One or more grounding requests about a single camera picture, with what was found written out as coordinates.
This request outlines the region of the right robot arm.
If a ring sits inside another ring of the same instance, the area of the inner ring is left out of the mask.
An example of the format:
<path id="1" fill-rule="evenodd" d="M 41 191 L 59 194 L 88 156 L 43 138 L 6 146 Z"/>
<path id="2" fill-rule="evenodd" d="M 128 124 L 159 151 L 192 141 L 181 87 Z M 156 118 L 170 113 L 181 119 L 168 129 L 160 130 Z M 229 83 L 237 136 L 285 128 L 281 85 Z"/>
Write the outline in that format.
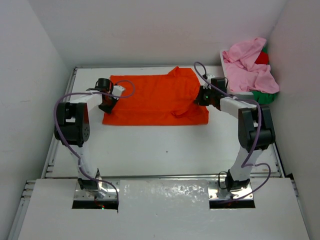
<path id="1" fill-rule="evenodd" d="M 237 119 L 240 149 L 220 189 L 229 193 L 245 189 L 254 167 L 269 167 L 267 163 L 257 163 L 258 157 L 276 138 L 269 107 L 260 106 L 253 99 L 241 99 L 204 85 L 199 87 L 194 103 L 203 107 L 212 105 Z"/>

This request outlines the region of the orange t shirt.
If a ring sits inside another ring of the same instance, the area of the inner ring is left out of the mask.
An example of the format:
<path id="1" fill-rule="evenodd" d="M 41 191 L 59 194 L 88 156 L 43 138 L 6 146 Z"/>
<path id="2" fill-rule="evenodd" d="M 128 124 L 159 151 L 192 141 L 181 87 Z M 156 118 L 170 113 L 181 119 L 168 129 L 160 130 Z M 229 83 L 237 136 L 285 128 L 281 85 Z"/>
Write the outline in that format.
<path id="1" fill-rule="evenodd" d="M 113 126 L 195 126 L 209 122 L 209 111 L 194 103 L 200 81 L 191 68 L 176 66 L 161 75 L 112 75 L 125 88 L 102 123 Z"/>

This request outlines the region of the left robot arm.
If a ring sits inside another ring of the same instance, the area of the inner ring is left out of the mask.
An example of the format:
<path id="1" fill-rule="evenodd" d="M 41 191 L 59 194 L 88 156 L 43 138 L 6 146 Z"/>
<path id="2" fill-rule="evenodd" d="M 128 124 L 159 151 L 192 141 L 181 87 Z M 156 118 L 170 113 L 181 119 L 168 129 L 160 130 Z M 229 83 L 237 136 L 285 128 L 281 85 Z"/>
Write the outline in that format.
<path id="1" fill-rule="evenodd" d="M 54 136 L 74 159 L 80 189 L 94 199 L 105 197 L 108 187 L 117 188 L 102 180 L 98 167 L 90 157 L 87 145 L 91 133 L 90 111 L 99 107 L 110 113 L 125 90 L 121 85 L 102 79 L 102 84 L 97 83 L 94 88 L 61 97 L 54 106 Z"/>

